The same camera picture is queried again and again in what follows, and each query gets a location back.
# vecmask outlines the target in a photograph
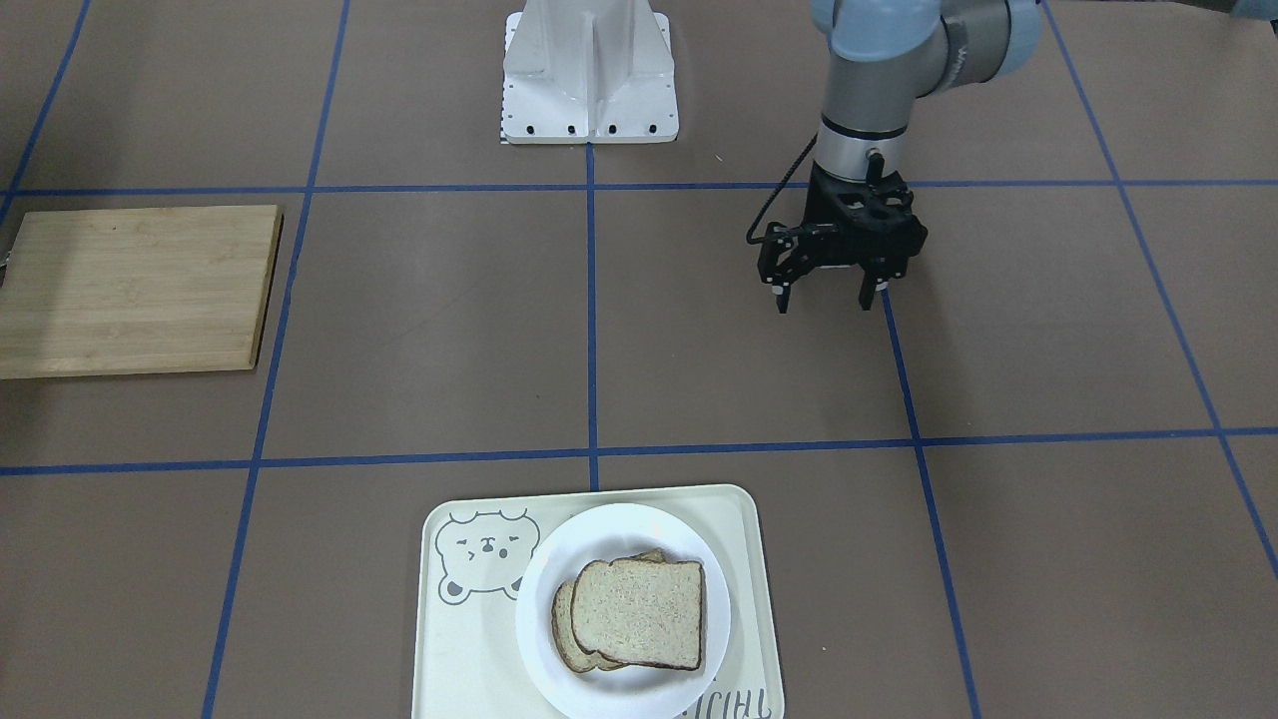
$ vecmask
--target white plastic stand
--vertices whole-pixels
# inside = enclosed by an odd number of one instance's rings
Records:
[[[670,142],[670,20],[648,0],[528,0],[506,19],[502,139]]]

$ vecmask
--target round plate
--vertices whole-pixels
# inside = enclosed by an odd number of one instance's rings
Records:
[[[555,591],[575,580],[594,559],[611,562],[654,548],[671,562],[700,562],[705,571],[705,645],[700,669],[624,667],[585,674],[569,669],[551,633]],[[533,683],[571,719],[661,719],[676,716],[711,686],[727,653],[731,619],[723,570],[691,527],[643,504],[606,504],[564,522],[537,549],[519,587],[515,637]]]

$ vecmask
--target cutting board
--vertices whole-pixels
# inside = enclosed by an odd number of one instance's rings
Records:
[[[28,212],[0,285],[0,379],[248,370],[273,204]]]

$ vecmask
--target bread slice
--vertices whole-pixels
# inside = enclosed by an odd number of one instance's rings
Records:
[[[652,549],[643,554],[636,554],[630,559],[639,559],[643,562],[665,562],[666,554],[659,549]],[[590,669],[603,669],[604,672],[612,672],[613,669],[620,669],[625,667],[619,662],[610,662],[599,655],[597,651],[585,653],[581,647],[576,645],[576,640],[573,639],[573,585],[575,582],[569,581],[560,585],[560,589],[555,591],[555,600],[551,604],[551,633],[555,636],[555,649],[558,650],[560,659],[569,669],[576,672],[578,674],[584,674]]]
[[[592,562],[573,589],[573,636],[621,664],[702,665],[705,575],[700,562]]]

